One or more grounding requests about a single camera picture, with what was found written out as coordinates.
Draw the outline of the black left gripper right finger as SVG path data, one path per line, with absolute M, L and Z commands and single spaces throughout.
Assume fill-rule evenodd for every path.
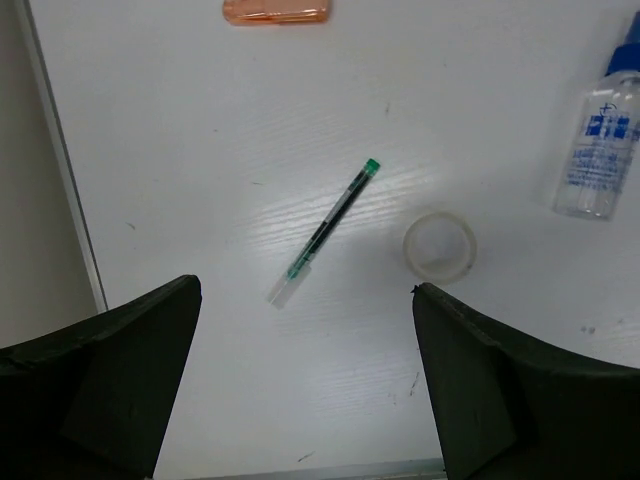
M 576 354 L 424 283 L 419 352 L 451 479 L 635 479 L 639 372 Z

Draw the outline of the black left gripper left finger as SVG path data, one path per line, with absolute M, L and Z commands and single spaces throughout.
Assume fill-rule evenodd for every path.
M 2 478 L 152 478 L 201 303 L 183 275 L 2 349 Z

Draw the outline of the clear tape roll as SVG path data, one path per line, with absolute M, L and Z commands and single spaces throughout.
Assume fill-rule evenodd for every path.
M 421 216 L 406 231 L 402 252 L 408 269 L 438 285 L 466 276 L 477 257 L 477 240 L 469 225 L 448 211 Z

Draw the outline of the clear spray bottle blue cap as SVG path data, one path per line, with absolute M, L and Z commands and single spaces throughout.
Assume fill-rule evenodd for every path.
M 639 144 L 639 17 L 586 95 L 553 210 L 610 219 Z

